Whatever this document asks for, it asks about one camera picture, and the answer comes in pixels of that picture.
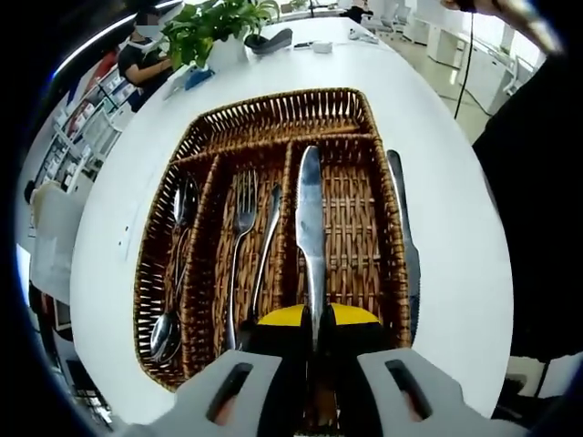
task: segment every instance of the black shirt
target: black shirt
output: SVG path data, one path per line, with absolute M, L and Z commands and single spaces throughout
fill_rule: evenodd
M 127 45 L 123 48 L 118 56 L 119 73 L 125 79 L 128 79 L 126 72 L 131 66 L 136 65 L 140 70 L 143 68 L 148 68 L 149 66 L 154 66 L 160 62 L 159 53 L 159 50 L 152 50 L 151 52 L 145 54 L 139 48 Z M 144 90 L 144 94 L 152 95 L 158 88 L 162 86 L 162 84 L 171 74 L 171 69 L 164 70 L 159 75 L 156 75 L 140 83 L 139 87 Z

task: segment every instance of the green leaves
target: green leaves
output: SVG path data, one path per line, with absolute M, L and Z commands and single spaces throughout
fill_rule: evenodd
M 182 11 L 162 30 L 170 41 L 169 55 L 174 68 L 194 62 L 204 67 L 214 41 L 239 38 L 247 32 L 259 33 L 273 15 L 280 16 L 274 0 L 208 0 L 184 5 Z

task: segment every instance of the wicker cutlery tray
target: wicker cutlery tray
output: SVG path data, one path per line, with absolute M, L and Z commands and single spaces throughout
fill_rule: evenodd
M 277 95 L 218 109 L 190 126 L 150 208 L 138 257 L 135 344 L 142 369 L 157 383 L 176 390 L 220 354 L 234 240 L 233 177 L 242 170 L 254 168 L 257 172 L 258 209 L 255 225 L 239 252 L 234 294 L 236 326 L 246 317 L 251 301 L 275 183 L 282 187 L 281 216 L 263 273 L 260 315 L 304 302 L 305 265 L 296 247 L 294 214 L 300 160 L 309 145 L 319 148 L 322 164 L 328 300 L 369 310 L 380 318 L 395 348 L 410 346 L 398 208 L 370 108 L 360 93 L 345 89 L 290 93 L 289 100 L 295 99 L 299 105 L 314 100 L 328 105 L 336 95 L 343 97 L 344 103 L 336 102 L 334 107 L 345 112 L 335 120 L 329 117 L 333 111 L 316 105 L 311 114 L 324 114 L 322 120 L 306 117 L 294 123 L 293 119 L 282 121 L 277 117 L 252 118 L 257 111 L 249 107 L 274 108 L 272 101 L 288 98 Z M 288 115 L 300 112 L 290 111 Z M 251 117 L 249 128 L 240 127 L 228 114 Z M 201 120 L 203 128 L 197 125 Z M 264 135 L 256 125 L 260 122 L 264 123 Z M 187 244 L 183 253 L 177 254 L 171 200 L 179 176 L 185 175 L 197 181 L 200 199 Z M 172 361 L 158 364 L 150 358 L 149 336 L 168 303 L 169 271 L 177 256 L 185 257 L 187 265 L 179 306 L 182 346 Z

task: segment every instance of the butter knife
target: butter knife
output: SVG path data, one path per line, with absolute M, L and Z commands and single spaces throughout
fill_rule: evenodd
M 326 299 L 323 222 L 320 154 L 317 147 L 309 146 L 303 152 L 298 176 L 295 238 L 306 259 L 308 307 L 314 352 L 318 350 L 320 321 Z
M 421 297 L 421 268 L 419 266 L 419 251 L 413 243 L 411 227 L 409 225 L 409 212 L 407 210 L 407 197 L 404 193 L 403 165 L 401 157 L 394 150 L 387 150 L 386 157 L 389 160 L 394 188 L 399 204 L 399 219 L 403 230 L 404 260 L 407 268 L 409 305 L 411 307 L 411 337 L 415 339 L 419 323 L 419 300 Z

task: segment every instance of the window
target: window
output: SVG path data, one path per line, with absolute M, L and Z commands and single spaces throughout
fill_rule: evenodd
M 464 14 L 464 31 L 469 35 L 472 15 Z M 504 21 L 496 16 L 474 14 L 474 37 L 494 47 L 502 44 Z
M 512 46 L 510 47 L 510 55 L 512 57 L 520 56 L 531 66 L 536 66 L 538 57 L 540 56 L 540 50 L 524 35 L 515 32 Z

